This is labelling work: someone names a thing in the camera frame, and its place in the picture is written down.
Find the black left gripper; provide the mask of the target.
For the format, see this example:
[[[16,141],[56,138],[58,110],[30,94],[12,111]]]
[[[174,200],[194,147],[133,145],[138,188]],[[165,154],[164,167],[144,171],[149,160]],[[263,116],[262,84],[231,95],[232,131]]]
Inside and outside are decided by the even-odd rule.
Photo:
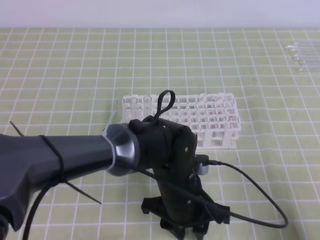
[[[204,237],[211,221],[230,223],[230,207],[215,203],[203,190],[197,170],[208,160],[197,155],[197,136],[189,127],[164,119],[131,120],[128,128],[137,137],[141,170],[152,169],[160,196],[145,198],[142,212],[160,217],[160,227],[176,238],[191,228]]]

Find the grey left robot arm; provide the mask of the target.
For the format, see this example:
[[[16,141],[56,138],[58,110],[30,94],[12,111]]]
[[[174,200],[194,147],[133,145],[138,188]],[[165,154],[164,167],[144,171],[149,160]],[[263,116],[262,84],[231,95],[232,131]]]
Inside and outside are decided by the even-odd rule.
[[[9,228],[29,228],[35,192],[101,170],[114,176],[152,170],[160,196],[143,199],[141,210],[160,217],[160,226],[177,239],[192,228],[198,239],[209,223],[230,222],[230,208],[203,190],[199,172],[208,157],[197,155],[189,127],[165,119],[111,124],[101,135],[0,137],[0,237]]]

